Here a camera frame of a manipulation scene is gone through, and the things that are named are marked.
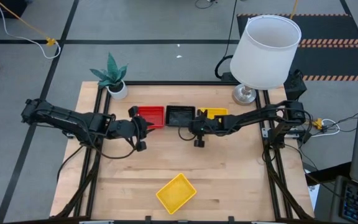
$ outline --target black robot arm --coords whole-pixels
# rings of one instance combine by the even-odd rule
[[[116,121],[114,114],[78,113],[58,106],[51,105],[45,100],[27,100],[22,112],[22,122],[27,124],[47,123],[61,129],[63,133],[74,134],[80,144],[94,147],[98,137],[106,139],[137,138],[134,145],[137,151],[146,149],[146,143],[141,141],[147,135],[147,123],[141,116],[136,116],[137,107],[129,110],[128,120]]]
[[[278,125],[275,129],[267,130],[268,143],[274,147],[282,148],[284,135],[292,127],[302,125],[305,118],[303,105],[297,101],[283,101],[276,105],[266,105],[265,107],[250,111],[240,115],[221,115],[214,119],[207,118],[208,110],[205,112],[197,111],[195,120],[189,123],[189,132],[197,137],[196,147],[204,147],[203,136],[205,134],[215,134],[225,136],[240,130],[242,127],[258,123],[261,121],[276,121]]]

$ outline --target yellow plastic bin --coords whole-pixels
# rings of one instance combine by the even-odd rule
[[[229,110],[226,108],[198,108],[202,112],[208,110],[207,118],[214,119],[215,115],[227,115],[229,114]]]
[[[197,193],[196,189],[182,173],[161,188],[155,195],[169,214],[174,214],[180,207]]]

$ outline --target wooden tabletop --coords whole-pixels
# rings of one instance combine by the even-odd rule
[[[227,108],[230,114],[256,109],[255,103],[249,106],[235,104],[231,98],[233,88],[128,86],[129,94],[125,99],[111,100],[109,113],[114,113],[117,119],[129,119],[127,110],[131,106],[145,105]],[[93,111],[96,92],[96,82],[83,82],[76,111]],[[283,88],[271,90],[269,95],[272,103],[285,100]],[[190,137],[185,128],[182,131],[184,137]],[[164,127],[147,136],[145,151],[121,160],[102,157],[92,219],[144,220],[145,216],[151,215],[153,220],[224,221],[228,216],[234,216],[236,221],[274,220],[267,171],[261,158],[263,147],[259,124],[243,127],[229,136],[206,136],[204,139],[205,148],[193,147],[193,141],[178,137],[177,128]],[[296,146],[295,140],[286,143]],[[77,148],[77,140],[68,140],[65,158]],[[121,156],[130,150],[123,139],[103,143],[103,152],[107,155]],[[299,153],[291,148],[281,152],[289,191],[303,209],[313,215]],[[77,190],[84,154],[85,150],[62,170],[51,215],[58,213]],[[179,173],[184,173],[197,194],[169,215],[155,193]],[[88,193],[85,193],[82,214],[85,214],[87,199]],[[280,212],[284,217],[282,202]]]

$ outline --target gray floor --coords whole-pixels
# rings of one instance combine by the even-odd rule
[[[358,0],[347,0],[358,25]],[[35,0],[22,16],[27,22],[59,39],[73,0]],[[237,13],[290,13],[294,0],[247,0],[237,3]],[[234,1],[219,1],[205,10],[193,0],[81,0],[68,39],[226,39]],[[300,0],[298,13],[339,14],[339,0]],[[42,39],[17,20],[8,31]],[[239,34],[233,28],[232,38]],[[0,39],[5,35],[0,20]],[[118,64],[129,64],[127,80],[215,80],[213,70],[225,45],[66,45],[47,100],[75,107],[82,81],[95,80],[89,68],[103,68],[108,52]],[[47,49],[52,55],[53,49]],[[27,125],[20,112],[27,98],[39,97],[51,60],[34,45],[0,45],[0,203],[22,147]],[[228,64],[222,71],[228,70]],[[335,121],[358,110],[358,82],[306,82],[301,101],[314,117]],[[352,129],[354,121],[341,125]],[[354,133],[310,140],[304,152],[319,169],[351,158]],[[5,222],[47,218],[55,191],[55,178],[67,140],[59,131],[37,128],[19,177]]]

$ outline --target lamp base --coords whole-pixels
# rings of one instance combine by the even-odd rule
[[[256,91],[244,84],[236,86],[232,94],[233,100],[238,105],[248,105],[256,99]]]

